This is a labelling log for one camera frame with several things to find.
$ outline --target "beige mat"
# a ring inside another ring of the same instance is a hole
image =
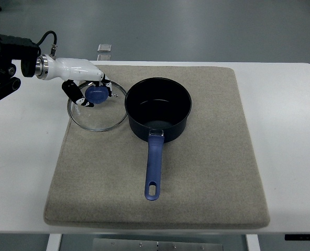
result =
[[[52,225],[110,229],[228,229],[268,225],[261,178],[232,69],[99,66],[128,90],[148,77],[192,97],[185,131],[163,150],[161,194],[144,197],[147,142],[128,119],[109,132],[70,123],[45,208]]]

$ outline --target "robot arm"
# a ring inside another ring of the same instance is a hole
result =
[[[54,34],[54,44],[50,55],[41,54],[39,45],[48,34]],[[64,80],[62,89],[75,103],[93,107],[112,96],[112,84],[108,77],[90,61],[55,57],[56,34],[48,31],[37,43],[30,39],[0,35],[0,100],[20,87],[20,80],[13,77],[16,69],[12,59],[21,60],[24,77],[36,75],[42,80],[60,77]],[[94,85],[92,91],[83,96],[74,81],[86,81]]]

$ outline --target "pot handle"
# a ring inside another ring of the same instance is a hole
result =
[[[145,197],[147,200],[157,200],[160,196],[162,150],[164,136],[149,134],[148,136],[148,161],[145,185]],[[154,195],[149,194],[150,186],[155,186]]]

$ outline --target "black saucepan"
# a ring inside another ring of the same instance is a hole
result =
[[[148,78],[128,91],[125,108],[133,133],[148,142],[145,197],[157,200],[160,195],[163,144],[184,131],[191,111],[191,97],[179,83],[167,78]],[[149,193],[155,186],[155,193]]]

